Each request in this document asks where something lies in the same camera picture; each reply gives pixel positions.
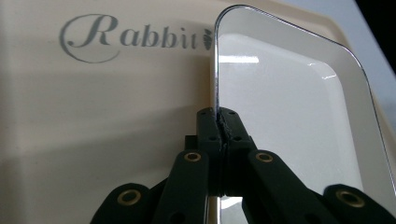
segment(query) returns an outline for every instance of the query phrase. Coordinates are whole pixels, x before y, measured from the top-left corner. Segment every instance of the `white surface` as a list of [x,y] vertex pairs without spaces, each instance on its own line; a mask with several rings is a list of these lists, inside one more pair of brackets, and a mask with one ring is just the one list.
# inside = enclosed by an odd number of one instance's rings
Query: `white surface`
[[245,35],[220,36],[224,55],[258,59],[219,62],[220,106],[238,111],[258,148],[278,154],[317,193],[334,183],[362,189],[342,86],[329,65]]

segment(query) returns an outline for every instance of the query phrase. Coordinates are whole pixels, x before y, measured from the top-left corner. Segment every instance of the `black bracket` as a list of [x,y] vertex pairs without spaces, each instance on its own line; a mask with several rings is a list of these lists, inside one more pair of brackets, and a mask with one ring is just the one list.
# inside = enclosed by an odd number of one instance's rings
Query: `black bracket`
[[208,221],[210,196],[243,197],[248,223],[396,223],[384,207],[358,189],[333,185],[308,189],[275,153],[258,150],[236,112],[197,113],[170,175],[152,189],[126,184],[106,197],[91,224]]

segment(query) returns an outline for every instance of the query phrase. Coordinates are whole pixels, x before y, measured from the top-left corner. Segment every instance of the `screw hole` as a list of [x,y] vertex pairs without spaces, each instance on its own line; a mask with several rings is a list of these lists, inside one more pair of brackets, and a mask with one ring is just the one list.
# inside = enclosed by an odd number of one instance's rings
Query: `screw hole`
[[136,189],[127,189],[117,198],[117,202],[124,206],[130,206],[139,202],[142,194]]
[[190,152],[184,155],[184,160],[186,161],[198,161],[201,159],[201,155],[196,152]]
[[274,160],[274,158],[270,154],[263,153],[263,152],[257,153],[256,159],[259,161],[263,161],[263,162],[271,162]]
[[347,205],[352,207],[360,208],[365,205],[365,202],[361,197],[345,189],[337,190],[335,192],[335,196],[341,202],[346,203]]
[[320,218],[317,215],[315,215],[315,214],[306,214],[305,215],[305,220],[309,224],[320,224],[321,223]]
[[184,215],[180,212],[176,212],[174,214],[172,214],[172,216],[169,217],[169,221],[172,224],[181,224],[186,220],[186,218],[184,217]]

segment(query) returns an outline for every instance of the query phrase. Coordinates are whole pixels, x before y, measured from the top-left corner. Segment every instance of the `cream plastic tray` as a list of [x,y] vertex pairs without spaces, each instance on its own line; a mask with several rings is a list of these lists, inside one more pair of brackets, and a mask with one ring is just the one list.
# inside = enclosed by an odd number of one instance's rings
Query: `cream plastic tray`
[[215,38],[214,105],[237,111],[258,148],[318,193],[341,183],[396,207],[367,78],[349,49],[247,6],[222,12]]
[[[210,106],[213,25],[234,4],[347,45],[276,1],[1,1],[0,223],[89,223],[115,187],[166,178]],[[106,42],[83,46],[96,21]]]

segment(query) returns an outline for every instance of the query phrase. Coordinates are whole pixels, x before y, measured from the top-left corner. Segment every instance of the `black plastic part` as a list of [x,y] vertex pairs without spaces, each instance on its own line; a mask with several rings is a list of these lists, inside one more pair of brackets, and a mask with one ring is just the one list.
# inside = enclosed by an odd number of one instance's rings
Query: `black plastic part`
[[358,189],[345,185],[329,186],[323,198],[343,223],[396,223],[390,212]]
[[219,110],[219,126],[223,131],[223,187],[227,196],[241,197],[248,182],[246,167],[248,153],[257,150],[248,135],[239,115],[221,107]]
[[[260,198],[251,202],[265,206],[271,223],[340,223],[275,153],[253,151],[248,161],[255,190],[246,197]],[[253,206],[256,204],[249,204],[247,208]]]
[[152,224],[207,222],[209,158],[203,151],[177,155]]
[[196,132],[186,136],[167,179],[152,189],[138,184],[114,189],[91,224],[203,224],[208,196],[224,194],[244,198],[249,224],[396,224],[358,189],[330,186],[324,196],[308,189],[275,153],[257,150],[230,109],[221,108],[218,117],[212,108],[199,111]]
[[[113,189],[96,211],[91,224],[149,223],[165,183],[166,179],[152,189],[138,184],[125,184]],[[140,199],[131,205],[119,203],[120,195],[127,190],[137,190]]]
[[198,149],[209,156],[209,195],[222,195],[222,143],[215,111],[211,107],[202,109],[198,111],[196,118],[197,135],[186,136],[185,149]]
[[242,209],[249,224],[271,224],[272,219],[260,198],[247,194],[242,200]]

